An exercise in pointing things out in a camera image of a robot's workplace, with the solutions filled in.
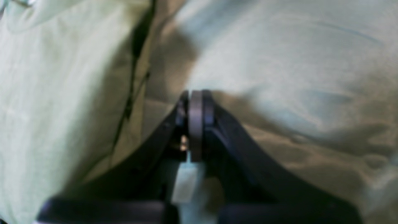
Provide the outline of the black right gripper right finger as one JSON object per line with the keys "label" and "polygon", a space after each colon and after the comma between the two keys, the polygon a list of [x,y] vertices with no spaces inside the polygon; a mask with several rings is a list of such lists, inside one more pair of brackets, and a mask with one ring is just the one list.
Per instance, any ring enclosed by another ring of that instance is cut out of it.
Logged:
{"label": "black right gripper right finger", "polygon": [[219,224],[362,224],[357,208],[276,162],[237,119],[203,94],[203,152],[220,180]]}

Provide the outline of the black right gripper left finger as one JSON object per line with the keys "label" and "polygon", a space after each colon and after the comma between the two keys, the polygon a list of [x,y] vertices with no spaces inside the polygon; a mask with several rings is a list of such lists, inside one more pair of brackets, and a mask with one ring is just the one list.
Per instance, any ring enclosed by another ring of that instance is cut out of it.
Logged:
{"label": "black right gripper left finger", "polygon": [[37,224],[179,224],[172,195],[181,163],[201,160],[203,93],[183,92],[171,113],[127,159],[50,198]]}

